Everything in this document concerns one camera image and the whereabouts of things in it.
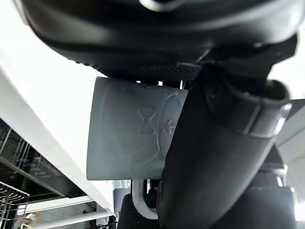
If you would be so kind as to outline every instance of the white surface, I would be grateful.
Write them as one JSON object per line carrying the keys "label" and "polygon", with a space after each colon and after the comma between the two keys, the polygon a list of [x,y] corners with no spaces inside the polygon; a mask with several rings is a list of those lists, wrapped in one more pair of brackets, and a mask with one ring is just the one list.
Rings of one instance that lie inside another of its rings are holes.
{"label": "white surface", "polygon": [[[111,207],[112,182],[90,182],[85,176],[93,86],[101,74],[47,47],[22,23],[10,0],[0,1],[0,64],[9,69],[9,80],[21,95],[18,99],[24,99],[29,112],[33,110],[35,122],[22,133],[19,124],[25,114],[21,109],[11,110],[18,119],[8,121],[2,106],[0,117],[81,189],[90,190],[93,185],[92,191],[84,191],[94,199],[99,196],[96,201],[102,207]],[[35,128],[43,129],[45,139]]]}
{"label": "white surface", "polygon": [[113,201],[107,199],[108,192],[112,194],[112,186],[99,186],[102,182],[92,182],[86,179],[82,171],[70,154],[59,144],[51,132],[33,112],[20,93],[9,82],[12,76],[3,62],[0,62],[0,115],[1,118],[24,136],[38,152],[52,162],[72,182],[77,184],[85,193],[89,194],[99,205],[112,211]]}
{"label": "white surface", "polygon": [[49,228],[61,227],[61,226],[75,224],[75,223],[84,222],[84,221],[90,221],[93,219],[99,219],[99,218],[108,217],[108,216],[112,216],[112,215],[113,214],[108,213],[107,211],[96,211],[96,212],[91,212],[91,213],[82,214],[82,215],[78,215],[78,216],[73,216],[70,218],[55,219],[52,221],[30,224],[30,227],[32,229],[49,229]]}
{"label": "white surface", "polygon": [[[53,199],[53,200],[47,200],[37,203],[30,203],[26,206],[25,213],[31,213],[36,211],[45,211],[50,210],[54,208],[63,208],[67,206],[77,205],[77,204],[84,204],[88,202],[94,201],[89,196],[83,196],[83,197],[75,197],[75,198],[60,198],[60,199]],[[25,205],[20,205],[18,207],[17,215],[23,215],[24,214],[24,208]]]}

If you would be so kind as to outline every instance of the wire rack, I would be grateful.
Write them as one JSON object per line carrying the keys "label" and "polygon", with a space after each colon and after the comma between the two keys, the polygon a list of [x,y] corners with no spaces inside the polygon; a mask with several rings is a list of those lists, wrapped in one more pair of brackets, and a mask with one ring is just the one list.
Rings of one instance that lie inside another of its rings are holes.
{"label": "wire rack", "polygon": [[0,229],[12,228],[17,217],[17,210],[23,210],[21,219],[25,217],[25,210],[29,202],[29,194],[12,186],[0,182]]}

